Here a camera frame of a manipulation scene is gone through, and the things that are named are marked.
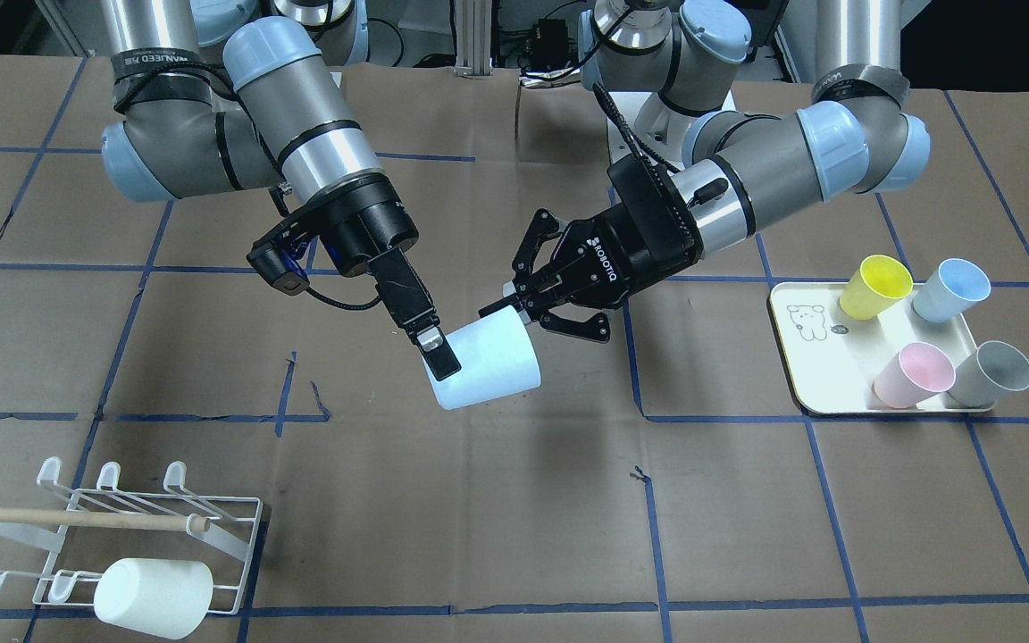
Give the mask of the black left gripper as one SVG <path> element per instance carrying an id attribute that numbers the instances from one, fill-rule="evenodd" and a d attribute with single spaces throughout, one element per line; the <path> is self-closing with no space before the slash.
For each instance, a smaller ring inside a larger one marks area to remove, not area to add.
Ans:
<path id="1" fill-rule="evenodd" d="M 629 296 L 690 267 L 703 254 L 701 233 L 665 171 L 638 157 L 624 157 L 608 168 L 607 175 L 618 203 L 568 224 L 569 249 L 584 251 L 576 267 L 580 288 L 569 294 L 568 301 L 583 308 L 620 308 Z M 512 306 L 548 333 L 605 345 L 611 338 L 605 310 L 584 321 L 551 311 L 564 300 L 555 290 L 569 262 L 563 243 L 556 245 L 547 263 L 534 267 L 543 244 L 563 236 L 563 225 L 548 209 L 531 217 L 512 260 L 514 293 L 480 309 L 478 316 Z"/>

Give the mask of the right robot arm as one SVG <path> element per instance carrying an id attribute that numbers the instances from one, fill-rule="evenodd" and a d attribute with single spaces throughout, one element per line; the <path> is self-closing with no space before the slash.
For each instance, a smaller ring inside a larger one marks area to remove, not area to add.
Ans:
<path id="1" fill-rule="evenodd" d="M 417 228 L 301 23 L 246 4 L 215 66 L 188 1 L 105 1 L 102 11 L 122 117 L 102 141 L 114 186 L 166 201 L 289 184 L 299 207 L 255 241 L 250 267 L 286 296 L 310 292 L 301 259 L 319 241 L 342 276 L 371 274 L 376 302 L 434 379 L 460 371 L 406 257 Z"/>

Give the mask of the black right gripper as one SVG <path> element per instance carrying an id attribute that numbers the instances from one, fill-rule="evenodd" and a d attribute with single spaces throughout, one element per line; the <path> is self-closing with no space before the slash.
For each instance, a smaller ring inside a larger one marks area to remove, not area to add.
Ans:
<path id="1" fill-rule="evenodd" d="M 342 276 L 364 274 L 374 259 L 377 293 L 431 376 L 445 381 L 461 370 L 431 294 L 404 253 L 416 244 L 418 230 L 387 175 L 359 176 L 311 198 L 291 215 L 289 236 L 291 244 L 320 239 Z"/>

